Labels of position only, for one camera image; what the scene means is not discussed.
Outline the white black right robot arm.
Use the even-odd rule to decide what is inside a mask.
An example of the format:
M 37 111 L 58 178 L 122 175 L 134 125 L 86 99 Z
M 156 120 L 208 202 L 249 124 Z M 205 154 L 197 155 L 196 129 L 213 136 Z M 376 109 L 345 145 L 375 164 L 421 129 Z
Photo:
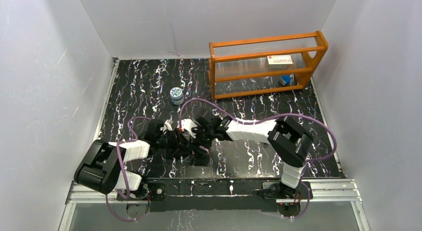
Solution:
M 265 121 L 219 118 L 203 110 L 194 120 L 182 120 L 183 131 L 199 146 L 209 147 L 212 141 L 257 141 L 271 146 L 283 161 L 281 194 L 293 198 L 300 191 L 300 176 L 314 142 L 313 136 L 290 116 Z

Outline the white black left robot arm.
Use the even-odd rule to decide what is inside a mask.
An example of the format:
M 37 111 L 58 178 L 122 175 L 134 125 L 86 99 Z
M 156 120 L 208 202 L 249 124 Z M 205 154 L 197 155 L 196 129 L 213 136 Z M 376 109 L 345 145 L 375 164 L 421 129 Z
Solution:
M 144 177 L 127 171 L 125 163 L 147 158 L 155 149 L 172 149 L 180 143 L 180 129 L 171 120 L 151 119 L 147 130 L 129 141 L 94 140 L 74 174 L 74 181 L 102 194 L 120 190 L 143 199 L 149 187 Z

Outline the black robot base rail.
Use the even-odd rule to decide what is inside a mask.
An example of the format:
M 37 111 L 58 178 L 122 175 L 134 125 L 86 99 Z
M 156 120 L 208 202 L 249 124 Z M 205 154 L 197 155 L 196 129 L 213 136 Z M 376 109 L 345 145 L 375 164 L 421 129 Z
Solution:
M 296 215 L 313 197 L 307 181 L 289 195 L 278 178 L 150 178 L 126 201 L 149 205 L 152 212 L 256 210 Z

